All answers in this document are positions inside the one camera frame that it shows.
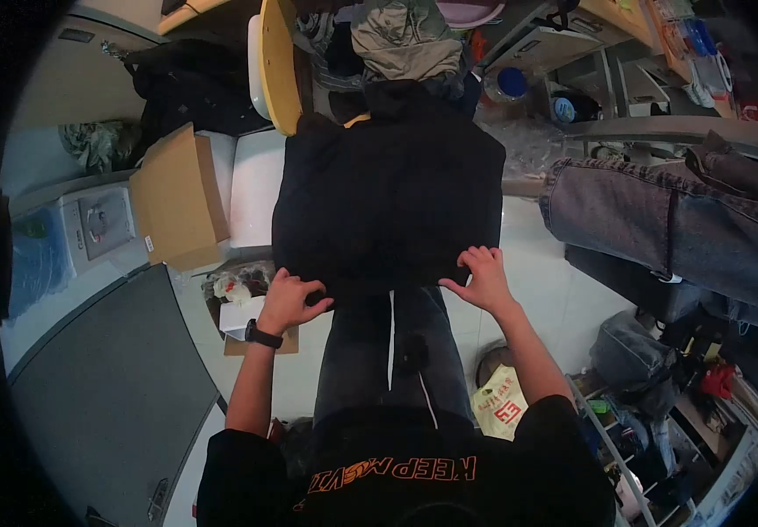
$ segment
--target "blue denim jeans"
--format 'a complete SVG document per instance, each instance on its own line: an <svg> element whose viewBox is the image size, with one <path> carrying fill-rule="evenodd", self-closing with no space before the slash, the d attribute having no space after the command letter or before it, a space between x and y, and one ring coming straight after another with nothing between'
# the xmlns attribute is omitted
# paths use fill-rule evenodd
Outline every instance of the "blue denim jeans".
<svg viewBox="0 0 758 527"><path fill-rule="evenodd" d="M651 167L559 159L540 196L543 222L567 244L717 293L726 301L711 312L758 325L758 184L740 190L758 163L714 150L703 163Z"/></svg>
<svg viewBox="0 0 758 527"><path fill-rule="evenodd" d="M473 421L461 358L440 290L394 291L393 320L394 356L388 389L390 297L364 297L335 310L323 352L315 424L351 407L426 408L424 385L434 410Z"/></svg>

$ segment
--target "right hand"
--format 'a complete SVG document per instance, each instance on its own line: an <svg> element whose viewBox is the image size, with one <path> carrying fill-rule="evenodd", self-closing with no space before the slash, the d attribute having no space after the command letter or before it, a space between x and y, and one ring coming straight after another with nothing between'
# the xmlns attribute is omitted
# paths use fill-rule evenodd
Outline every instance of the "right hand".
<svg viewBox="0 0 758 527"><path fill-rule="evenodd" d="M470 247L458 256L458 267L464 266L473 272L473 279L466 288L449 278L442 278L438 283L494 317L518 305L508 290L501 249Z"/></svg>
<svg viewBox="0 0 758 527"><path fill-rule="evenodd" d="M288 328L321 315L332 305L332 299L306 306L306 296L315 291L326 291L320 280L302 282L300 277L290 276L288 270L281 267L268 288L256 327L269 335L282 336Z"/></svg>

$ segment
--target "person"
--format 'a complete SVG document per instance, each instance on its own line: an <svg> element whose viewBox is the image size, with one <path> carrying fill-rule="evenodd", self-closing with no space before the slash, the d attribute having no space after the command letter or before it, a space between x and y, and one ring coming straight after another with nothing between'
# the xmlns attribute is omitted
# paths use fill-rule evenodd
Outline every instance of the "person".
<svg viewBox="0 0 758 527"><path fill-rule="evenodd" d="M488 311L505 333L529 407L513 442L473 426L461 359L437 287L338 306L318 382L310 466L288 480L268 441L274 349L251 344L209 440L199 527L240 524L610 525L614 490L581 435L569 385L508 289L500 249L458 257L472 279L440 285ZM257 327L282 335L332 305L279 269Z"/></svg>

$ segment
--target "watch strap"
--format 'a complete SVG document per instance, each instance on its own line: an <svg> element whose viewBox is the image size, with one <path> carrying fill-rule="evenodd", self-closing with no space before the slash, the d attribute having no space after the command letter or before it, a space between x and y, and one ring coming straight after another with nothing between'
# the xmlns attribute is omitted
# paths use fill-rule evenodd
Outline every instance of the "watch strap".
<svg viewBox="0 0 758 527"><path fill-rule="evenodd" d="M256 319L250 319L250 321L247 322L245 340L249 343L262 344L263 346L272 347L273 349L279 349L283 342L281 336L265 333L256 327Z"/></svg>

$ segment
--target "black backpack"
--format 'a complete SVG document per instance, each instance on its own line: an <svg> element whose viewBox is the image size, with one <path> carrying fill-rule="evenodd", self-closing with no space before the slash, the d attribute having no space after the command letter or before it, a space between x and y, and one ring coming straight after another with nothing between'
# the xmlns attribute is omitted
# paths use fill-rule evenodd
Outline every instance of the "black backpack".
<svg viewBox="0 0 758 527"><path fill-rule="evenodd" d="M273 128L253 109L247 87L247 58L206 40L175 40L124 59L136 93L147 102L138 161L161 137L192 121L195 130L233 137Z"/></svg>

